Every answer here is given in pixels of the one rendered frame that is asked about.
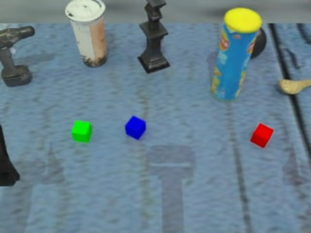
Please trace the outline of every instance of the yellow lid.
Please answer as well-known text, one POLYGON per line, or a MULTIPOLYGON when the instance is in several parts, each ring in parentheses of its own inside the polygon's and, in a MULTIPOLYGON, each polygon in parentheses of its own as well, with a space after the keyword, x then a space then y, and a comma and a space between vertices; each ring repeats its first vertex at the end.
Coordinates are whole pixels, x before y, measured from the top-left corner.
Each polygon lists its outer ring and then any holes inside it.
POLYGON ((247 8, 234 8, 227 11, 224 22, 228 28, 239 33, 254 33, 262 24, 260 15, 247 8))

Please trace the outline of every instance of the wooden plank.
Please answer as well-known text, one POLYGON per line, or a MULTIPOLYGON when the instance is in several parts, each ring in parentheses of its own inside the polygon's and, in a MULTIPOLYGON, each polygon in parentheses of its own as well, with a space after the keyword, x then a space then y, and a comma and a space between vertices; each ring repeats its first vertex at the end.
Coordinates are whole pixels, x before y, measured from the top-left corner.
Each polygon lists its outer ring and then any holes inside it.
POLYGON ((291 176, 307 153, 289 98, 275 91, 282 75, 270 38, 239 99, 223 103, 209 93, 218 24, 166 25, 171 67, 150 75, 137 60, 145 38, 136 24, 107 26, 100 68, 82 65, 70 25, 34 27, 15 54, 33 82, 0 86, 0 120, 21 175, 0 189, 1 232, 311 230, 310 187, 291 176), (140 141, 124 133, 131 115, 147 121, 140 141), (72 141, 76 119, 93 124, 89 144, 72 141), (249 142, 260 121, 275 129, 264 150, 249 142))

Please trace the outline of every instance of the wooden spoon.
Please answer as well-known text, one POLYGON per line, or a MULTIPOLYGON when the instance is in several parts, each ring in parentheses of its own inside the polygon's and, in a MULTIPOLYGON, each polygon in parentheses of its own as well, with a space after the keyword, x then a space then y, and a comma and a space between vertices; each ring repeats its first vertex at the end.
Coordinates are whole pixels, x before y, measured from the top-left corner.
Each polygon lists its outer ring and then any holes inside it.
POLYGON ((295 81, 282 79, 278 82, 278 85, 284 93, 294 95, 302 91, 304 88, 311 86, 311 80, 295 81))

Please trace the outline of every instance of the cube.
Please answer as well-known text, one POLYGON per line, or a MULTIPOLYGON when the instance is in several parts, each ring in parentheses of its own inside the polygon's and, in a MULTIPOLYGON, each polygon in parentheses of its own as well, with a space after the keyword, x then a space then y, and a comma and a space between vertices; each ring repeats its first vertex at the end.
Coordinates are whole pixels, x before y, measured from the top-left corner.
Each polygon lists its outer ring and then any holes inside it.
POLYGON ((71 130, 75 142, 88 143, 92 135, 92 125, 87 121, 76 120, 71 130))
POLYGON ((256 144, 257 146, 265 148, 273 134, 273 131, 274 130, 272 128, 262 123, 259 123, 255 131, 253 132, 253 135, 250 141, 256 144))
POLYGON ((146 131, 146 122, 136 116, 132 116, 125 125, 125 132, 130 137, 139 140, 146 131))

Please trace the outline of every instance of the black round object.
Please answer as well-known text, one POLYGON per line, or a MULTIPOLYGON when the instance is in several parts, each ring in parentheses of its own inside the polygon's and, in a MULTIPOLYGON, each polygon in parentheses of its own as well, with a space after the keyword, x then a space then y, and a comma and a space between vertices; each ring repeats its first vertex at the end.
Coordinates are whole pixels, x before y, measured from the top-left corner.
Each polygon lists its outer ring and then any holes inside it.
POLYGON ((267 35, 264 32, 264 30, 260 28, 251 55, 251 59, 258 57, 266 47, 266 44, 267 44, 267 35))

